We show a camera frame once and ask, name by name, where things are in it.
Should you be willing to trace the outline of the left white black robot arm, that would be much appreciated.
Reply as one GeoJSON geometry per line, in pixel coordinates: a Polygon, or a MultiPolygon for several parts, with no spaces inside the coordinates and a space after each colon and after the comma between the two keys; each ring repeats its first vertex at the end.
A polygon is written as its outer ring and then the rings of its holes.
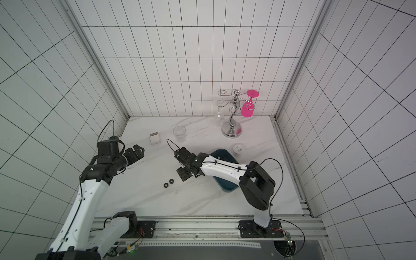
{"type": "Polygon", "coordinates": [[[54,242],[38,260],[101,260],[121,237],[142,235],[133,211],[119,212],[97,237],[89,239],[96,212],[113,178],[145,156],[139,145],[126,148],[113,136],[97,143],[98,154],[82,171],[76,202],[54,242]]]}

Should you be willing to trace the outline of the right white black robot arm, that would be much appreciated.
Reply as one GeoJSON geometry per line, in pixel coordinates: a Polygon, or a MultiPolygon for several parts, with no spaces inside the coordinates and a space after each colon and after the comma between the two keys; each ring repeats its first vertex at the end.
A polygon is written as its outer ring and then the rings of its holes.
{"type": "Polygon", "coordinates": [[[181,165],[177,173],[183,182],[191,177],[212,176],[238,185],[247,202],[255,208],[254,223],[262,229],[269,227],[270,201],[276,183],[259,163],[235,164],[206,153],[195,155],[185,147],[174,151],[174,157],[181,165]]]}

